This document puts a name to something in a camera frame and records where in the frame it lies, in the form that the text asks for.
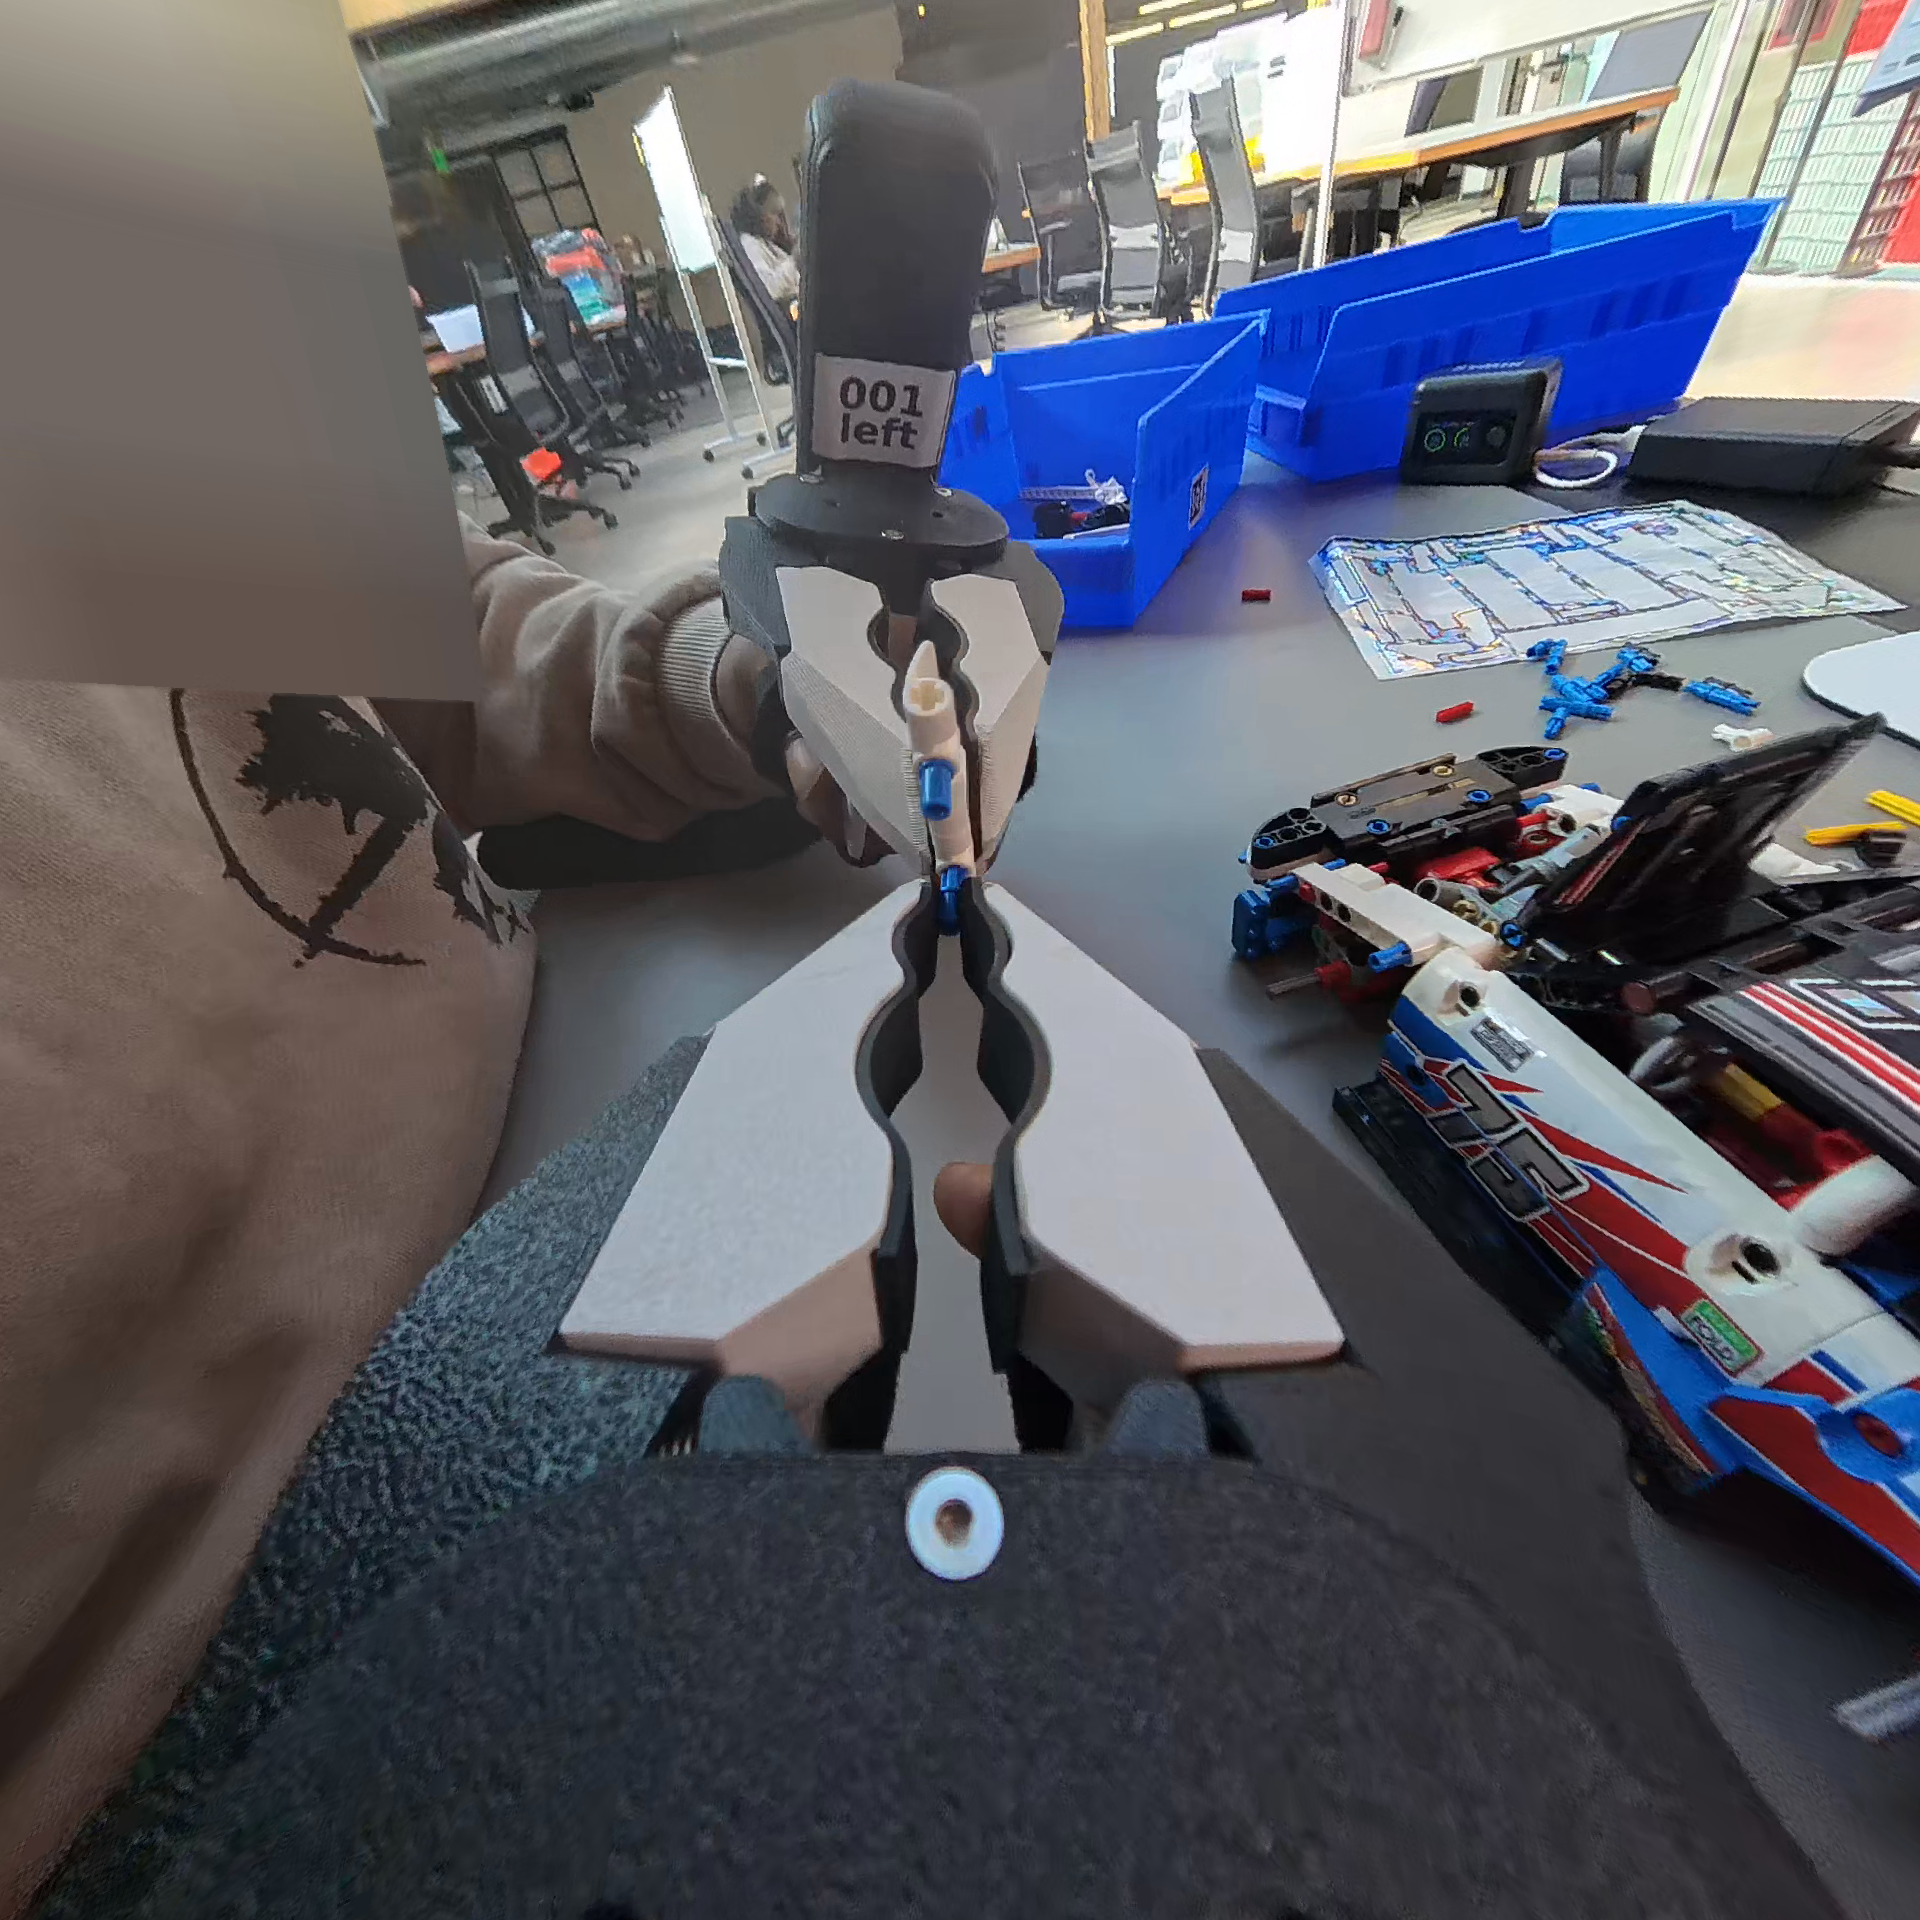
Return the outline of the person's left hand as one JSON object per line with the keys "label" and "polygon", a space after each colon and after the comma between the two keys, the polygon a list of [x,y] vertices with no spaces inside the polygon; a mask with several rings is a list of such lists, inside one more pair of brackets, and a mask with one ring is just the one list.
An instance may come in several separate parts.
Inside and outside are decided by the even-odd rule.
{"label": "person's left hand", "polygon": [[894,856],[893,841],[866,824],[799,730],[789,730],[783,740],[783,777],[793,810],[820,834],[836,859],[852,869],[875,869]]}

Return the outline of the row of black office chairs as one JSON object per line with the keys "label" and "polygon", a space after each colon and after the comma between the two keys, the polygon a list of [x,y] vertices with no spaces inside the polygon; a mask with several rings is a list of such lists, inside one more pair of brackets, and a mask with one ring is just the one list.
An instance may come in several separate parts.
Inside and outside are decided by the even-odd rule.
{"label": "row of black office chairs", "polygon": [[425,320],[425,368],[500,504],[487,531],[550,557],[562,522],[619,527],[590,479],[633,488],[633,448],[682,425],[686,391],[626,310],[588,320],[562,281],[527,281],[502,253],[467,259],[464,277],[467,301]]}

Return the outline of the white monitor stand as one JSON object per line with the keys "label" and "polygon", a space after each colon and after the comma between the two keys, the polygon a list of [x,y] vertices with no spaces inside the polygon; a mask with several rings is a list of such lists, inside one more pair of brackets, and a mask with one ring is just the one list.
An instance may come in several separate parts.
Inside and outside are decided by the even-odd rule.
{"label": "white monitor stand", "polygon": [[1818,704],[1868,718],[1917,746],[1917,633],[1889,633],[1851,645],[1834,645],[1804,670],[1804,693]]}

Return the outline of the white brick connector piece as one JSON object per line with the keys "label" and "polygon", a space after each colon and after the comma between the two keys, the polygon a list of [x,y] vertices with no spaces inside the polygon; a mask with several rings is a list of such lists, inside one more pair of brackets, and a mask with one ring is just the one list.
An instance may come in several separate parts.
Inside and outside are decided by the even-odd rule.
{"label": "white brick connector piece", "polygon": [[963,787],[956,794],[955,818],[947,824],[923,824],[923,835],[932,844],[935,873],[942,875],[944,865],[961,861],[978,873],[978,834],[972,834],[972,810],[971,810],[971,770],[968,770],[968,740],[956,711],[956,693],[942,670],[942,656],[935,640],[920,640],[906,667],[902,682],[902,718],[912,745],[912,783],[914,802],[918,799],[918,761],[949,757],[963,768]]}

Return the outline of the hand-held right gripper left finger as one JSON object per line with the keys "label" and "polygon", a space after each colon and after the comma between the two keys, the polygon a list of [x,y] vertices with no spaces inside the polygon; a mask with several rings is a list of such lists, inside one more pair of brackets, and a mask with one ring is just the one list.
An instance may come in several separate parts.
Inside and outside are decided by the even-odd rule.
{"label": "hand-held right gripper left finger", "polygon": [[559,1348],[762,1379],[804,1420],[906,1352],[935,890],[907,883],[722,1019],[559,1323]]}

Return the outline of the black power adapter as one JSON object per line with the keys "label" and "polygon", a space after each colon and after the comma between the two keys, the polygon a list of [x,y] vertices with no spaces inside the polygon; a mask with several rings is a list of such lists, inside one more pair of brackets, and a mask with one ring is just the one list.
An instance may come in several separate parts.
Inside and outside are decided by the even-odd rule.
{"label": "black power adapter", "polygon": [[1831,499],[1913,467],[1917,403],[1693,397],[1640,432],[1624,478],[1634,486]]}

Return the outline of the long wooden table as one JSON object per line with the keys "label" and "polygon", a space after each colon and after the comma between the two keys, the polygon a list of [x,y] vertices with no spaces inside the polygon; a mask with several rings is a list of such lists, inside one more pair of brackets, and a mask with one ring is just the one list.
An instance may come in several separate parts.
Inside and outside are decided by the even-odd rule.
{"label": "long wooden table", "polygon": [[1409,177],[1440,164],[1501,171],[1522,164],[1524,158],[1542,159],[1570,154],[1593,136],[1613,136],[1640,117],[1665,112],[1678,102],[1678,93],[1678,84],[1640,89],[1613,99],[1555,103],[1531,113],[1508,113],[1449,129],[1375,140],[1354,146],[1353,154],[1336,154],[1332,180]]}

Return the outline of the person's beige printed sweatshirt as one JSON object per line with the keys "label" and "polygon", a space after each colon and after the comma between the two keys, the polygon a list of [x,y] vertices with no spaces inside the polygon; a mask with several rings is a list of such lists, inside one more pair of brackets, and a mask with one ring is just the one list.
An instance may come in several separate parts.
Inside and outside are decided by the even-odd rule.
{"label": "person's beige printed sweatshirt", "polygon": [[338,694],[3,684],[3,1911],[464,1232],[527,910]]}

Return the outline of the black mesh desk chair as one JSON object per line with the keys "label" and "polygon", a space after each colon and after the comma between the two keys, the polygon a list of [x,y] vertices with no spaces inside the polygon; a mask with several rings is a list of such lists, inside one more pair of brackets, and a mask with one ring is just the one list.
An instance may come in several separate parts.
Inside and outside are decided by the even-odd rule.
{"label": "black mesh desk chair", "polygon": [[1099,322],[1100,225],[1083,154],[1019,159],[1024,204],[1040,245],[1040,301],[1067,320]]}
{"label": "black mesh desk chair", "polygon": [[1166,222],[1142,124],[1088,140],[1088,174],[1100,222],[1100,320],[1190,322],[1190,247]]}
{"label": "black mesh desk chair", "polygon": [[1221,293],[1264,277],[1272,222],[1261,211],[1261,190],[1242,129],[1234,80],[1217,80],[1209,92],[1190,93],[1190,129],[1211,201],[1204,310],[1214,312]]}

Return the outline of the grey desk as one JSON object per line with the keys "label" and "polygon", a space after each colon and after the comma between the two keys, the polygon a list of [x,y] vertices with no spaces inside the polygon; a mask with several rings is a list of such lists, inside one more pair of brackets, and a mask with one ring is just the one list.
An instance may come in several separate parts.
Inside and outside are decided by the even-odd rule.
{"label": "grey desk", "polygon": [[[1379,1012],[1328,996],[1264,999],[1229,952],[1234,851],[1281,802],[1409,761],[1443,733],[1534,737],[1531,672],[1379,682],[1310,579],[1332,536],[1492,528],[1549,510],[1518,494],[1386,483],[1303,486],[1264,460],[1126,633],[1058,642],[1040,724],[1040,787],[995,875],[1123,985],[1226,1049],[1275,1101],[1285,1212],[1303,1247],[1366,1268],[1354,1345],[1367,1376],[1310,1414],[1297,1385],[1229,1381],[1234,1429],[1264,1466],[1409,1523],[1514,1619],[1601,1619],[1593,1581],[1683,1662],[1703,1712],[1784,1819],[1846,1915],[1917,1915],[1917,1733],[1868,1742],[1831,1700],[1917,1662],[1917,1590],[1851,1536],[1763,1482],[1670,1505],[1629,1482],[1618,1420],[1497,1306],[1409,1212],[1332,1113],[1379,1054]],[[1275,589],[1242,605],[1242,589]],[[1475,702],[1463,724],[1437,708]],[[897,861],[857,875],[811,849],[746,878],[562,887],[535,909],[538,984],[487,1205],[575,1139],[672,1043],[706,1033],[870,909]],[[989,1379],[972,1263],[920,1235],[918,1328],[893,1441],[1012,1447]],[[1518,1540],[1507,1570],[1481,1548]]]}

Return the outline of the blue bin with square tag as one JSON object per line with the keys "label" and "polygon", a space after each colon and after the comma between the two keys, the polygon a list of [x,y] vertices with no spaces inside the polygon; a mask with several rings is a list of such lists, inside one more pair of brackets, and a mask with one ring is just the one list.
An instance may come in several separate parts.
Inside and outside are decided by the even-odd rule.
{"label": "blue bin with square tag", "polygon": [[[1067,633],[1139,625],[1234,497],[1258,394],[1264,317],[1009,350],[956,381],[942,483],[972,494],[1029,543],[1065,595]],[[1040,543],[1019,494],[1126,483],[1130,528]]]}

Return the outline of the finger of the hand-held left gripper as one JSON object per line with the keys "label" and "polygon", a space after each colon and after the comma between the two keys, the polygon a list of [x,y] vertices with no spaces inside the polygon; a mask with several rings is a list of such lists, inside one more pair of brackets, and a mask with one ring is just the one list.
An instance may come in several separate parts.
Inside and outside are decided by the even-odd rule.
{"label": "finger of the hand-held left gripper", "polygon": [[786,630],[780,697],[789,724],[866,830],[914,869],[932,869],[897,677],[875,640],[890,615],[881,592],[826,564],[780,564],[776,592]]}
{"label": "finger of the hand-held left gripper", "polygon": [[972,755],[978,849],[993,865],[1040,745],[1052,656],[1033,615],[1045,601],[1019,579],[972,571],[935,580],[935,610],[956,633],[955,672],[972,697],[963,737]]}

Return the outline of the large blue storage bin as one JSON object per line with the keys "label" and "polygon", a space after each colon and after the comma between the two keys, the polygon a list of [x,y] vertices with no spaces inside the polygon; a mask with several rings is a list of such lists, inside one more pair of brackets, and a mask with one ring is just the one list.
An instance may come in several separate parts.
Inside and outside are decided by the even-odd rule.
{"label": "large blue storage bin", "polygon": [[1772,198],[1560,204],[1221,293],[1261,320],[1249,445],[1310,483],[1400,462],[1412,394],[1457,367],[1555,358],[1550,432],[1678,403]]}

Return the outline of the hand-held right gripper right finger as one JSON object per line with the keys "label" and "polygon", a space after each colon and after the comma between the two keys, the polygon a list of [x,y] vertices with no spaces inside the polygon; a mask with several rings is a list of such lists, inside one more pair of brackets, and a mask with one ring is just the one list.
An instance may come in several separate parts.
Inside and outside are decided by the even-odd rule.
{"label": "hand-held right gripper right finger", "polygon": [[993,1367],[1111,1414],[1148,1379],[1336,1357],[1338,1316],[1191,1037],[1004,884],[956,904],[956,949],[1005,1121],[981,1250]]}

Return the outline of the assorted brick pieces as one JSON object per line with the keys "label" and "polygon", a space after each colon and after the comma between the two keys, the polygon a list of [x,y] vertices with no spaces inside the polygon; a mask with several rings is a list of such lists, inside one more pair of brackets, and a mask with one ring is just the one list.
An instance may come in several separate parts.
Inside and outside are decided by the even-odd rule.
{"label": "assorted brick pieces", "polygon": [[1117,536],[1132,522],[1126,483],[1094,469],[1079,483],[1027,486],[1019,499],[1040,543]]}

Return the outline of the black power station with display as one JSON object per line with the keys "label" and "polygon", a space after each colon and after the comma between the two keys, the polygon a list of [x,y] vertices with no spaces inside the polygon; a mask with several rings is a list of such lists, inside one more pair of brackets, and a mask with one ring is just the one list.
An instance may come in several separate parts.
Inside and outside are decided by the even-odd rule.
{"label": "black power station with display", "polygon": [[1518,486],[1534,478],[1566,361],[1455,367],[1413,386],[1399,479],[1406,486]]}

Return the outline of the narrow rolling whiteboard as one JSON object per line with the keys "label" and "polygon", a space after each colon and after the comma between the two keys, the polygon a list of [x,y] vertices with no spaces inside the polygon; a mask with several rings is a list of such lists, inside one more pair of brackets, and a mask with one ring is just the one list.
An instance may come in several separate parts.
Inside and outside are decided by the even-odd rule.
{"label": "narrow rolling whiteboard", "polygon": [[649,108],[633,121],[633,149],[658,198],[664,247],[678,281],[710,391],[722,419],[722,433],[704,445],[704,460],[719,467],[742,457],[746,478],[750,478],[754,457],[771,448],[774,426],[767,420],[754,358],[746,350],[722,351],[714,345],[714,328],[704,302],[704,287],[711,284],[725,301],[731,326],[742,326],[739,290],[714,238],[714,219],[697,177],[672,84],[664,84]]}

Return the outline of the toy brick race car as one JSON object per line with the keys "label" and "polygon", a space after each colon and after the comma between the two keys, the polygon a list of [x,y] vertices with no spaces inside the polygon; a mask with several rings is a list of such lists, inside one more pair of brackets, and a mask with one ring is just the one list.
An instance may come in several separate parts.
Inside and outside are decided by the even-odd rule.
{"label": "toy brick race car", "polygon": [[1763,1482],[1917,1581],[1917,865],[1777,835],[1879,730],[1624,799],[1555,745],[1342,780],[1250,834],[1230,945],[1386,1008],[1336,1113],[1647,1488]]}

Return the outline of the person's left forearm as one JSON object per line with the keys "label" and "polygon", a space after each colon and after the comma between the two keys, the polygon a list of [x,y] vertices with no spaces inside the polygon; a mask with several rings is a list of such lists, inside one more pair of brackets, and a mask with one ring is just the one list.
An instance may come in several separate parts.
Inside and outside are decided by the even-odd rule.
{"label": "person's left forearm", "polygon": [[664,841],[776,794],[722,697],[731,621],[711,564],[633,595],[459,527],[478,697],[388,729],[467,834],[578,818]]}

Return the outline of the shiny sticker sheet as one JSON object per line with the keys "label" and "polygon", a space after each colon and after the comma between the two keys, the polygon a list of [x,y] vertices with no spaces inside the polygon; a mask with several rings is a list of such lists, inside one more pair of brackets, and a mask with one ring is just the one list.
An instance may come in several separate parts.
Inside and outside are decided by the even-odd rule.
{"label": "shiny sticker sheet", "polygon": [[1332,539],[1310,571],[1375,678],[1425,678],[1730,628],[1868,618],[1900,601],[1695,504],[1598,510],[1485,536]]}

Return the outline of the pile of blue brick connectors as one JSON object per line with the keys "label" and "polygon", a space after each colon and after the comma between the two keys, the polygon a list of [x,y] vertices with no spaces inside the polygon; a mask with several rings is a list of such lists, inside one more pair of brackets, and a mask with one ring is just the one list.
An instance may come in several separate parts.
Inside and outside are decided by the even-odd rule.
{"label": "pile of blue brick connectors", "polygon": [[1560,740],[1570,723],[1613,723],[1619,702],[1640,689],[1687,694],[1735,715],[1755,715],[1759,708],[1759,697],[1752,689],[1727,678],[1687,678],[1670,672],[1647,645],[1619,645],[1613,662],[1589,677],[1568,672],[1568,656],[1568,640],[1538,640],[1524,645],[1524,659],[1545,672],[1545,693],[1538,697],[1545,740]]}

